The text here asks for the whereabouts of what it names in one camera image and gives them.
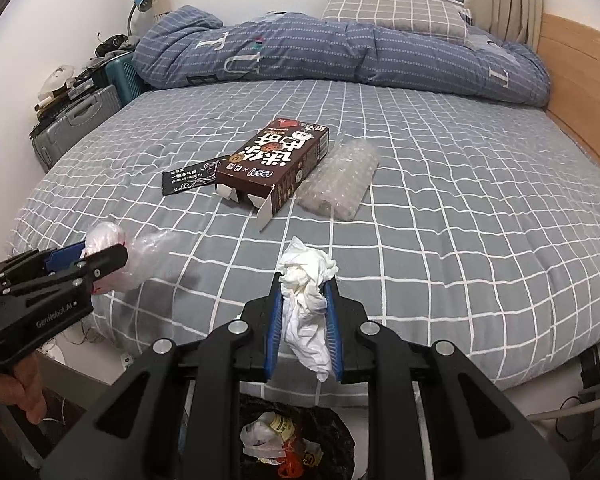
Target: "white cable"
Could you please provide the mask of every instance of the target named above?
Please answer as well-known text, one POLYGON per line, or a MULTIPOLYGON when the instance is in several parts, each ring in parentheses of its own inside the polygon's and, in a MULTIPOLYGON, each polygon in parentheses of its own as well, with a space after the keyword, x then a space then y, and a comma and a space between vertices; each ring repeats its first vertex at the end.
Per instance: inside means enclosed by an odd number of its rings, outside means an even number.
POLYGON ((551 418, 563 418, 564 416, 581 415, 583 413, 594 412, 598 409, 600 409, 600 399, 592 400, 591 402, 586 402, 585 404, 580 404, 578 406, 573 406, 572 408, 565 408, 563 410, 534 413, 532 415, 527 415, 526 420, 535 422, 538 420, 549 420, 551 418))

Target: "plastic bag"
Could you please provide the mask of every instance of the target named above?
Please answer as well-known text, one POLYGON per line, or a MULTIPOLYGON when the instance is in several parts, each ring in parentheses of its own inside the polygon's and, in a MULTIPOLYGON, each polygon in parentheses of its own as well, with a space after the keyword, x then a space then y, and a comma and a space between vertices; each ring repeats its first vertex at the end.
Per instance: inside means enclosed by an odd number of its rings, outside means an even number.
POLYGON ((333 211, 338 220, 353 220, 378 160, 378 152, 368 140, 336 146, 298 187, 299 204, 319 215, 331 216, 333 211))
POLYGON ((281 478, 300 478, 304 466, 317 467, 323 452, 320 444, 302 438, 288 416, 265 412, 240 432, 242 452, 260 462, 277 465, 281 478))
MULTIPOLYGON (((307 479, 351 480, 356 468, 354 441, 346 425, 329 408, 314 406, 300 408, 280 402, 270 402, 240 394, 238 420, 241 428, 260 418, 264 413, 273 412, 294 424, 294 434, 304 443, 302 466, 307 479)), ((263 480, 275 478, 280 466, 278 459, 255 459, 245 453, 240 454, 240 477, 243 480, 263 480)))
POLYGON ((158 231, 129 239, 125 230, 113 222, 100 222, 87 232, 82 257, 115 244, 126 247, 128 259, 121 269, 93 283, 93 294, 115 290, 128 292, 138 288, 155 273, 169 255, 167 247, 176 237, 173 231, 158 231))

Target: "wooden bed frame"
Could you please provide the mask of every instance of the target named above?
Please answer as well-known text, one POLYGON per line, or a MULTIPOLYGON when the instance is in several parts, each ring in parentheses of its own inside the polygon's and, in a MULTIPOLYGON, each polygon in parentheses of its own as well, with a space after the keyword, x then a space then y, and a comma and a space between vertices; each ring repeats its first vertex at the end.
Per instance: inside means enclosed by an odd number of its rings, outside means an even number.
POLYGON ((600 163, 600 32, 544 14, 538 54, 551 74, 546 113, 600 163))

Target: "metal screw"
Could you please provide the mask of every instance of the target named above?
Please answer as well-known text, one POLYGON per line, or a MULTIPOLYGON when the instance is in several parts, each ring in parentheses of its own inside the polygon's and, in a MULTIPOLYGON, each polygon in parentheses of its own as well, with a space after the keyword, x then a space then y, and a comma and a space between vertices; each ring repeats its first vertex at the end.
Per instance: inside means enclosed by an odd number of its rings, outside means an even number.
POLYGON ((436 352, 440 355, 451 355, 456 351, 456 347, 449 341, 438 341, 436 343, 436 352))
POLYGON ((248 328, 249 325, 247 324, 247 322, 241 319, 236 319, 235 321, 229 323, 229 332, 231 332, 232 334, 244 334, 245 332, 247 332, 248 328))
POLYGON ((154 352, 157 354, 166 354, 173 347, 173 343, 168 339, 158 339, 154 343, 154 352))
POLYGON ((374 323, 373 321, 365 321, 362 325, 360 325, 360 332, 365 335, 376 335, 380 332, 380 326, 378 323, 374 323))

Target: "white plastic bag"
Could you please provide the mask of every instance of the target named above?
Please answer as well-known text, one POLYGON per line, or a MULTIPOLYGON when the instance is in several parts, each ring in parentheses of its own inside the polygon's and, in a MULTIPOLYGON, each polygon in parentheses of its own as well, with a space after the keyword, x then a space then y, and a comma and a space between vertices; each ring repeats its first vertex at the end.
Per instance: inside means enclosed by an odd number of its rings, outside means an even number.
POLYGON ((271 427, 275 421, 280 420, 286 422, 286 419, 275 412, 266 412, 258 420, 243 427, 240 432, 240 440, 244 445, 242 452, 256 458, 284 458, 285 443, 282 435, 271 427))
POLYGON ((124 229, 113 222, 100 222, 84 239, 82 257, 97 253, 115 244, 126 247, 128 259, 118 269, 93 283, 93 294, 106 294, 115 290, 127 292, 138 288, 155 273, 169 254, 167 247, 176 237, 173 231, 158 231, 129 239, 124 229))
POLYGON ((378 167, 378 152, 366 139, 336 146, 296 191, 299 204, 338 220, 354 219, 378 167))

